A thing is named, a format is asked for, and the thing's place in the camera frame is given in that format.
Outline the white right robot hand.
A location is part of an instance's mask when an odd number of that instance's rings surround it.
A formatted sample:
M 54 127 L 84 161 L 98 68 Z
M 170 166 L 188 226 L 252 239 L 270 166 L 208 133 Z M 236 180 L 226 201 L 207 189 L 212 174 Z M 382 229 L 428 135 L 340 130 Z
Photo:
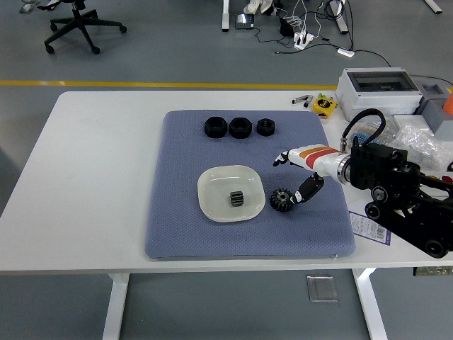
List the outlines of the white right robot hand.
M 273 162 L 273 166 L 289 162 L 313 174 L 291 196 L 292 204 L 305 203 L 310 200 L 322 187 L 324 177 L 330 176 L 338 183 L 346 183 L 345 170 L 349 160 L 347 154 L 322 144 L 309 145 L 282 152 Z

